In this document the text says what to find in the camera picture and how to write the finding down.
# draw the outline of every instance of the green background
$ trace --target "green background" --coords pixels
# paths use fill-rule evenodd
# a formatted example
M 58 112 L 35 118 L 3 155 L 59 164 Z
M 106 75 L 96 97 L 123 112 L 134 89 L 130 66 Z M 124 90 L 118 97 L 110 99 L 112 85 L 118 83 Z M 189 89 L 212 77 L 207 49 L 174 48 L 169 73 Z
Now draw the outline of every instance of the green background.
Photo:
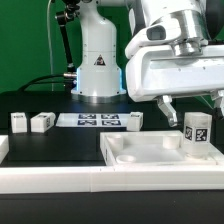
M 13 0 L 0 3 L 0 92 L 17 90 L 28 81 L 50 74 L 47 39 L 48 0 Z M 54 73 L 66 71 L 66 61 L 59 27 L 54 16 L 64 10 L 62 1 L 51 7 L 51 32 L 54 55 Z M 101 7 L 99 13 L 117 27 L 117 63 L 125 69 L 124 49 L 130 39 L 128 12 L 125 7 Z M 82 37 L 78 19 L 67 25 L 75 65 L 81 64 Z M 219 35 L 224 39 L 224 30 Z M 51 86 L 30 89 L 51 90 Z

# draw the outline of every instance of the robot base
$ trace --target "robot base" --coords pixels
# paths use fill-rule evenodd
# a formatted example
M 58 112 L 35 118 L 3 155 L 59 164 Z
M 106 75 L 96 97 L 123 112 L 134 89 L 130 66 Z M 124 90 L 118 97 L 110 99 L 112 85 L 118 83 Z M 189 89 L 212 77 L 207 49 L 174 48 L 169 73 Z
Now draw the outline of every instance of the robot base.
M 114 103 L 125 101 L 127 99 L 126 91 L 122 91 L 116 96 L 102 97 L 102 96 L 85 96 L 77 94 L 76 91 L 72 90 L 72 99 L 76 101 L 82 101 L 85 103 Z

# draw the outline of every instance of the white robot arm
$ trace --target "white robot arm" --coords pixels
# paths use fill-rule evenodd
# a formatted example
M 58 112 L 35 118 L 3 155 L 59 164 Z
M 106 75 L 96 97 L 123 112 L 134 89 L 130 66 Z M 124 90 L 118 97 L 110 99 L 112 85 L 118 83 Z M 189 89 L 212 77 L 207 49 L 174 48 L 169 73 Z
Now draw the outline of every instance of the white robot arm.
M 129 13 L 128 93 L 157 100 L 170 126 L 178 123 L 172 97 L 210 94 L 224 114 L 224 45 L 208 45 L 205 8 L 206 0 L 139 0 Z

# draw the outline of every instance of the white box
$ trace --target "white box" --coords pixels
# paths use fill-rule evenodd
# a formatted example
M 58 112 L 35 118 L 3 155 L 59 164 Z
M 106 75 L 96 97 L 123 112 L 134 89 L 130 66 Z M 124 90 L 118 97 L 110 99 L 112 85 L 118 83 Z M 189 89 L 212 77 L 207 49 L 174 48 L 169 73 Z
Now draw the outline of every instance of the white box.
M 31 119 L 31 132 L 44 133 L 52 126 L 56 116 L 54 113 L 40 113 Z
M 140 131 L 143 124 L 143 113 L 131 112 L 128 117 L 127 131 Z
M 27 132 L 27 118 L 25 113 L 11 113 L 11 125 L 13 133 Z
M 186 113 L 183 149 L 193 157 L 206 157 L 209 151 L 212 116 L 205 113 Z

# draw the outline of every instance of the white platform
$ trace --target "white platform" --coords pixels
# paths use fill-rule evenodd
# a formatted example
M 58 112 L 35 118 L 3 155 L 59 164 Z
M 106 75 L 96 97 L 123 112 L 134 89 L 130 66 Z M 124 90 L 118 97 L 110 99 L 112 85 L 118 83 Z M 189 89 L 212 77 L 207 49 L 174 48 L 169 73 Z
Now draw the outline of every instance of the white platform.
M 131 135 L 132 140 L 134 135 L 150 135 L 149 132 L 123 134 Z M 105 139 L 111 135 L 112 133 L 101 134 L 104 156 L 107 144 Z M 8 152 L 7 136 L 0 136 L 0 152 Z M 156 163 L 146 159 L 144 163 L 135 165 L 113 165 L 107 162 L 109 166 L 104 167 L 1 168 L 0 193 L 224 189 L 224 157 L 212 145 L 208 158 L 205 161 L 195 161 L 195 164 L 190 158 L 183 160 L 181 153 L 173 153 L 173 158 L 178 160 L 168 163 L 166 159 L 158 159 L 162 152 L 161 148 L 156 154 Z

